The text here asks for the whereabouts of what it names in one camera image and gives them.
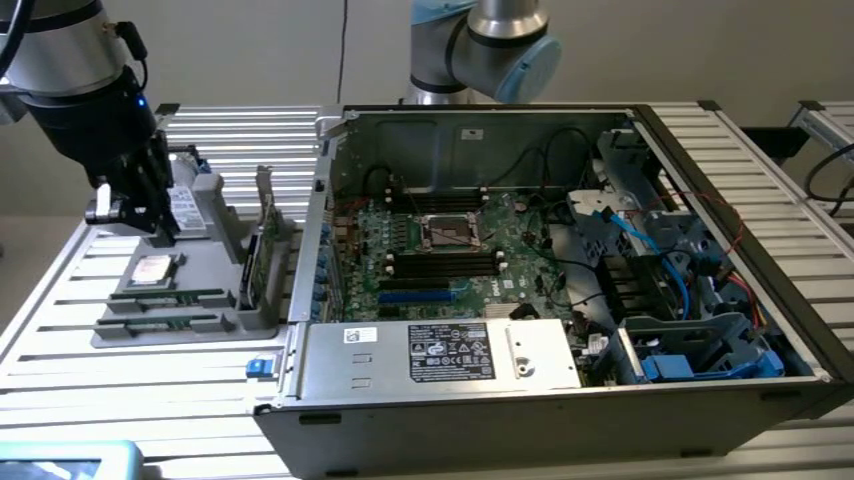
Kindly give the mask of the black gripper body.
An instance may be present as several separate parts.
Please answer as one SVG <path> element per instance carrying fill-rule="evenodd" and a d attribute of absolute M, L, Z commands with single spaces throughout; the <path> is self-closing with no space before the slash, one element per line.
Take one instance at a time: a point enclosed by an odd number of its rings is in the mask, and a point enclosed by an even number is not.
<path fill-rule="evenodd" d="M 19 96 L 59 153 L 79 163 L 90 184 L 131 186 L 142 175 L 163 184 L 163 142 L 134 70 L 103 88 L 66 97 Z"/>

